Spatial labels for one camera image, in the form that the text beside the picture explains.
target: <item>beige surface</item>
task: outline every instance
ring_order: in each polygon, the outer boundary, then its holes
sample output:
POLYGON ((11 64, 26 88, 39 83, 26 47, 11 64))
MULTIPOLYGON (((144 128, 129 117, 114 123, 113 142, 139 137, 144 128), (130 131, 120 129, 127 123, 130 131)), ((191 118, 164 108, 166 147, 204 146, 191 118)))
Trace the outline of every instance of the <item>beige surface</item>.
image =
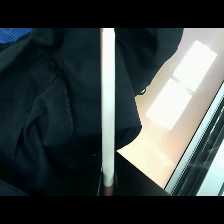
MULTIPOLYGON (((143 126, 142 131, 131 144, 119 150, 119 152, 163 188, 172 175, 178 161, 183 155, 189 141, 224 80, 223 40, 223 28, 185 29, 178 51, 163 65, 151 85, 147 88, 146 93, 143 96, 136 97, 136 103, 143 126), (206 52, 208 52, 208 57, 209 55, 211 55, 211 57, 214 55, 216 56, 216 54, 217 56, 214 57, 215 59, 211 59, 211 67, 205 74, 199 86, 196 90, 192 90, 184 85, 181 85, 180 87, 180 81, 173 76, 173 73, 184 57, 187 58, 186 55, 195 41, 199 41, 199 43, 203 45, 202 48, 205 49, 205 51, 201 51, 201 57, 196 57, 195 60, 197 60, 197 58, 198 60, 202 58, 196 65, 200 63, 200 66, 208 65, 210 59, 203 58, 203 55, 206 54, 206 52), (165 94, 168 96, 167 100, 164 101, 165 104, 161 105, 161 102, 157 100, 157 104, 155 103, 156 106, 154 105, 151 107, 155 100, 158 99, 157 97, 161 93, 161 90, 167 85, 168 80, 174 80, 174 84, 179 84, 179 87, 184 89, 182 92, 185 91, 186 93, 178 94, 178 92, 176 92, 179 96, 178 98, 175 93, 177 90, 173 90, 173 95, 165 94), (173 114, 177 113, 179 105, 182 103, 180 100, 181 97, 183 98, 183 101, 184 98, 190 98, 190 101, 182 106, 184 111, 181 115, 179 114, 180 117, 176 117, 177 121, 174 126, 163 126, 162 124, 159 124, 158 120, 164 122, 167 119, 167 117, 164 117, 165 115, 169 114, 171 117, 173 114), (148 113, 147 116, 146 114, 150 107, 150 110, 153 108, 153 112, 151 115, 148 113)), ((200 68, 195 69, 196 72, 194 76, 200 72, 200 68)))

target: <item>black jacket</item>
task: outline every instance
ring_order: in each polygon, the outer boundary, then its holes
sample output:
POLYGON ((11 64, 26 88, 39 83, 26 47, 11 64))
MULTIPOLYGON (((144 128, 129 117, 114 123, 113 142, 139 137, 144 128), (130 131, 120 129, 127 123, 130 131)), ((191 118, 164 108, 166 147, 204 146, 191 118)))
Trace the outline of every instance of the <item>black jacket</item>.
MULTIPOLYGON (((183 29, 115 32, 119 149, 141 130, 134 97, 175 53, 183 29)), ((88 160, 101 150, 100 99, 99 28, 37 28, 0 44, 0 179, 29 194, 85 189, 88 160)))

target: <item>floor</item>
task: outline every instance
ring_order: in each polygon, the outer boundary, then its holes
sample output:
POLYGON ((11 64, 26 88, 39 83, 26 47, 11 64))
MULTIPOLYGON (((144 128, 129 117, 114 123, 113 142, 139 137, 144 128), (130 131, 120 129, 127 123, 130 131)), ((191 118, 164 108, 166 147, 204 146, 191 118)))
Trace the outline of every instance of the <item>floor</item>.
POLYGON ((224 29, 186 28, 177 52, 136 97, 142 131, 119 153, 165 188, 224 80, 224 29))

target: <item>white pole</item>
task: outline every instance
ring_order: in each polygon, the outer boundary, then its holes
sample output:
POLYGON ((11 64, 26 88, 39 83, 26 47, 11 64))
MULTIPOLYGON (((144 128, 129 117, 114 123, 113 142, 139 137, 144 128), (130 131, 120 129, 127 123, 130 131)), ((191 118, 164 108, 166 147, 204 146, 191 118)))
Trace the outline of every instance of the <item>white pole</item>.
POLYGON ((101 109, 102 167, 105 187, 114 182, 115 141, 115 33, 102 28, 101 33, 101 109))

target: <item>blue patterned fabric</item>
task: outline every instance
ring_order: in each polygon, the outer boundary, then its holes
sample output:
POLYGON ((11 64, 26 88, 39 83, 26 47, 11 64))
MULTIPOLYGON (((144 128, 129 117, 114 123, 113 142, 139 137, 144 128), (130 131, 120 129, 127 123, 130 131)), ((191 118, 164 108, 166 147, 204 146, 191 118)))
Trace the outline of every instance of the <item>blue patterned fabric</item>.
POLYGON ((19 37, 29 33, 32 28, 0 28, 0 43, 17 40, 19 37))

